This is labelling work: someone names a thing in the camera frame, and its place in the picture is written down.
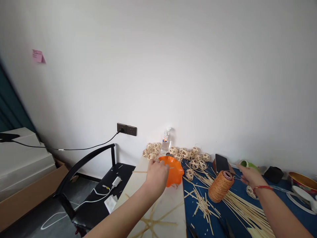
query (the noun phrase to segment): pink sticky note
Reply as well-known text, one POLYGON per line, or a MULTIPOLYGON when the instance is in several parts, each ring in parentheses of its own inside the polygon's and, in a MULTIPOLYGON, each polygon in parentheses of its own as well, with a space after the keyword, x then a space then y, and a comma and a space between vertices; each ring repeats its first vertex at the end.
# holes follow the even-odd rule
POLYGON ((38 51, 38 50, 33 50, 33 60, 37 63, 45 63, 45 59, 43 56, 42 51, 38 51))

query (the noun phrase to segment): teal curtain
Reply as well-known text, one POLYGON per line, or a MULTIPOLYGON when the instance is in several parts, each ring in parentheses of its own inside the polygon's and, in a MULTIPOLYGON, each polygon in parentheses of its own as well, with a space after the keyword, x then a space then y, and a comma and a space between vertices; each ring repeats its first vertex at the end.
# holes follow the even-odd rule
POLYGON ((26 127, 35 128, 0 64, 0 132, 26 127))

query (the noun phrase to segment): red string bracelet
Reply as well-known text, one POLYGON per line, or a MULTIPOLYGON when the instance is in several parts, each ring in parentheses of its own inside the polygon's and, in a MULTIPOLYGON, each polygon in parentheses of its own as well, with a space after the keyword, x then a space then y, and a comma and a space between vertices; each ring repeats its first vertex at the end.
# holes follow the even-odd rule
POLYGON ((255 190, 256 190, 257 188, 267 188, 267 189, 270 189, 270 190, 273 191, 273 188, 271 188, 270 186, 256 186, 256 187, 254 187, 254 189, 253 189, 254 195, 257 195, 257 194, 255 193, 255 190))

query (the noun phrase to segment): black power cable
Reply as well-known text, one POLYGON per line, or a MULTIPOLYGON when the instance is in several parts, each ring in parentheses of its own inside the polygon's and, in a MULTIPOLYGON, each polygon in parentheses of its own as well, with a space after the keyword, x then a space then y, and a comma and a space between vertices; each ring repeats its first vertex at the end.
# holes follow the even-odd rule
POLYGON ((99 145, 95 145, 93 147, 89 147, 89 148, 86 148, 86 149, 55 149, 55 148, 48 148, 48 147, 45 147, 45 146, 32 146, 32 145, 25 145, 23 143, 20 143, 20 142, 17 142, 15 140, 11 140, 11 142, 15 142, 17 144, 20 144, 20 145, 24 145, 24 146, 27 146, 27 147, 32 147, 32 148, 45 148, 45 149, 51 149, 51 150, 59 150, 59 151, 65 151, 65 150, 87 150, 87 149, 92 149, 92 148, 95 148, 97 146, 101 146, 101 145, 104 145, 106 143, 108 143, 109 141, 111 141, 117 134, 119 134, 120 132, 122 132, 123 129, 120 129, 120 131, 118 131, 110 140, 108 140, 107 142, 104 142, 102 144, 99 144, 99 145))

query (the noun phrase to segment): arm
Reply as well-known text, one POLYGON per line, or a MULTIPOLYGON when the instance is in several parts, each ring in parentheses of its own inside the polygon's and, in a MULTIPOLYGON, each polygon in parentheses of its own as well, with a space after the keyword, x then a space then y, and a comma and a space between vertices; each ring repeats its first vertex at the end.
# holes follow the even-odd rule
POLYGON ((144 184, 124 204, 85 235, 85 238, 127 237, 164 192, 168 172, 169 166, 164 165, 164 161, 150 160, 144 184))
MULTIPOLYGON (((258 171, 237 165, 242 171, 242 181, 252 189, 256 186, 268 186, 267 182, 258 171)), ((265 216, 277 238, 281 237, 313 237, 300 221, 294 216, 283 201, 269 189, 256 189, 259 202, 265 216)))

